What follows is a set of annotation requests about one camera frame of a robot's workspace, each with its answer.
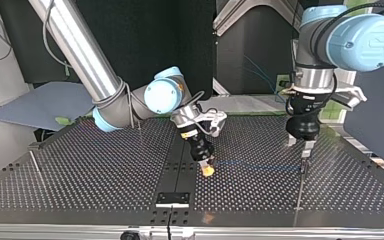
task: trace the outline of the gray panel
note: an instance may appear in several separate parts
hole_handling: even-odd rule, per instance
[[[361,87],[368,101],[347,113],[344,128],[384,159],[384,69],[358,73],[355,85]]]
[[[41,172],[28,156],[3,169],[0,222],[156,222],[156,192],[164,190],[159,182],[170,173],[164,166],[178,161],[183,147],[177,135],[167,119],[112,133],[100,131],[93,120],[81,121],[35,153]],[[173,190],[176,177],[177,171],[165,188]]]
[[[303,209],[295,216],[303,143],[287,146],[285,122],[285,117],[227,120],[222,135],[211,140],[215,175],[204,178],[195,168],[179,178],[177,191],[191,192],[194,200],[187,224],[384,227],[384,170],[326,127],[314,149]]]

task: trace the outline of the metal rod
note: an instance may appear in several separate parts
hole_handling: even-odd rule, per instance
[[[33,163],[34,163],[34,167],[36,168],[36,170],[38,172],[41,172],[39,164],[37,164],[36,157],[34,156],[33,151],[29,151],[29,153],[30,153],[30,157],[32,157],[32,160],[33,160]]]
[[[29,2],[43,21],[51,0]],[[54,1],[48,30],[93,100],[98,102],[116,93],[120,80],[73,1]]]

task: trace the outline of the blue wire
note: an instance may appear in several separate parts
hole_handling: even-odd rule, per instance
[[[244,57],[252,64],[254,67],[256,67],[267,79],[270,79],[270,77],[263,71],[263,69],[260,68],[254,61],[252,61],[251,58],[249,58],[247,55],[244,55]]]
[[[278,97],[282,100],[283,103],[286,103],[286,100],[285,100],[282,96],[280,96],[279,92],[276,92],[276,89],[273,87],[271,81],[269,80],[269,79],[270,79],[269,76],[267,76],[267,74],[265,74],[264,71],[263,71],[257,64],[255,64],[249,57],[247,57],[246,55],[244,55],[244,57],[245,57],[246,59],[248,59],[248,61],[250,61],[250,62],[252,63],[252,65],[254,65],[258,70],[260,70],[260,72],[261,72],[265,77],[262,76],[260,73],[258,73],[258,72],[256,72],[256,71],[253,71],[253,70],[251,70],[251,69],[248,69],[248,68],[244,68],[244,69],[247,70],[247,71],[249,71],[249,72],[251,72],[251,73],[254,73],[255,75],[259,76],[261,79],[265,80],[265,81],[269,84],[270,89],[273,91],[273,93],[274,93],[276,96],[278,96]]]
[[[243,68],[243,69],[247,70],[248,72],[254,73],[255,75],[259,76],[261,79],[265,80],[269,84],[270,89],[273,91],[273,93],[276,92],[276,90],[274,89],[272,83],[266,77],[262,76],[260,73],[258,73],[256,71],[253,71],[251,69],[248,69],[248,68]]]
[[[282,100],[283,103],[286,103],[286,100],[285,100],[282,96],[280,96],[279,92],[276,92],[276,90],[274,89],[273,85],[271,85],[271,83],[270,83],[270,81],[269,81],[268,79],[266,79],[266,78],[264,78],[263,76],[261,76],[261,74],[259,74],[258,72],[252,71],[252,70],[250,70],[250,69],[248,69],[248,68],[244,68],[244,69],[247,70],[247,71],[249,71],[249,72],[251,72],[251,73],[254,73],[255,75],[259,76],[261,79],[266,80],[267,83],[268,83],[269,86],[270,86],[270,89],[273,91],[273,93],[274,93],[276,96],[278,96],[278,97]]]

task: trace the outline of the black connector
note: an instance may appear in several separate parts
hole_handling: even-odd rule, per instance
[[[210,159],[214,153],[213,144],[195,124],[180,129],[182,138],[191,146],[191,156],[194,161]]]
[[[290,104],[296,116],[288,119],[286,131],[296,139],[303,139],[305,141],[316,140],[320,132],[318,115],[321,108],[326,106],[324,99],[326,99],[327,95],[329,94],[296,92],[290,99]]]

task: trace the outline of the aluminum frame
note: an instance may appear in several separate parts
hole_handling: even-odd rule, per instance
[[[292,25],[295,4],[298,0],[230,0],[221,10],[213,22],[217,36],[222,36],[236,21],[238,21],[251,8],[268,6],[276,10],[289,24]],[[303,9],[298,6],[295,16],[294,28],[299,31]]]

